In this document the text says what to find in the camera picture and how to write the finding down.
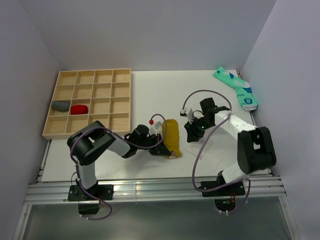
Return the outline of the yellow sock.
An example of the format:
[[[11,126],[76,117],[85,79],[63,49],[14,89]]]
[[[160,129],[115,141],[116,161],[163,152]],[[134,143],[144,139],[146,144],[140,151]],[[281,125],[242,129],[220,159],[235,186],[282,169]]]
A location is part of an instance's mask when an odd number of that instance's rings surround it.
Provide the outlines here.
[[[179,125],[175,119],[167,119],[167,133],[164,138],[164,145],[170,151],[169,156],[164,156],[165,159],[176,159],[182,157],[180,151],[180,134]]]

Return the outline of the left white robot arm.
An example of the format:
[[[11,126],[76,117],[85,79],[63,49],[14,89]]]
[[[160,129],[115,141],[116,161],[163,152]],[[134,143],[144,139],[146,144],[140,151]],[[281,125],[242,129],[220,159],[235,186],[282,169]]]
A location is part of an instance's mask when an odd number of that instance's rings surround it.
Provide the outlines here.
[[[152,156],[172,157],[173,152],[164,144],[162,123],[156,122],[151,127],[139,124],[124,137],[107,129],[99,120],[94,121],[67,140],[70,157],[76,164],[76,174],[81,184],[79,194],[91,200],[98,193],[95,161],[105,152],[110,151],[127,159],[138,150],[148,150]]]

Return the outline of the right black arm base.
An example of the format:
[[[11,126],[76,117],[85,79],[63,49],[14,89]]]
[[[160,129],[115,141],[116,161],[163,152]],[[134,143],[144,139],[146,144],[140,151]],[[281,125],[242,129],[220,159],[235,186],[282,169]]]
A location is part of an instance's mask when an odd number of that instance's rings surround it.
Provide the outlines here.
[[[225,183],[224,180],[211,180],[211,181],[201,181],[200,190],[208,190],[212,188],[216,188],[221,186]],[[222,212],[230,212],[236,208],[237,201],[236,197],[238,196],[245,196],[246,191],[244,184],[242,182],[236,182],[234,184],[225,186],[223,188],[210,191],[210,192],[202,192],[202,196],[204,198],[210,197],[222,197],[219,199],[214,199],[215,207]]]

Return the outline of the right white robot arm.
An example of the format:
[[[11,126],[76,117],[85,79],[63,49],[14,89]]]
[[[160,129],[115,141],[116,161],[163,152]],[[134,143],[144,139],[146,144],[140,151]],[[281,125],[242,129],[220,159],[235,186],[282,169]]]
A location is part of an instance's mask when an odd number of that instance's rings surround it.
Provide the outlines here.
[[[196,117],[191,108],[183,107],[180,116],[187,118],[184,128],[187,142],[200,141],[206,130],[211,129],[196,155],[192,170],[195,179],[197,163],[213,133],[221,128],[237,141],[236,162],[220,172],[220,180],[214,188],[222,195],[229,194],[234,184],[245,179],[246,176],[260,170],[268,169],[277,162],[270,130],[263,126],[257,127],[245,122],[231,113],[231,107],[217,106],[213,98],[206,98],[200,102],[201,117]]]

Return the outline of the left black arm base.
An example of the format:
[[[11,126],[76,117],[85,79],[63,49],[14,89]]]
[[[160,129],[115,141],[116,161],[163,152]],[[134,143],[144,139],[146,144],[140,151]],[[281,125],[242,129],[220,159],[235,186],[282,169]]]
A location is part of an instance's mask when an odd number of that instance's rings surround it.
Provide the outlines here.
[[[71,185],[67,197],[68,202],[78,202],[78,212],[81,215],[91,216],[98,213],[102,203],[82,203],[87,201],[109,201],[113,199],[114,186],[112,184],[98,184],[83,190],[79,184]]]

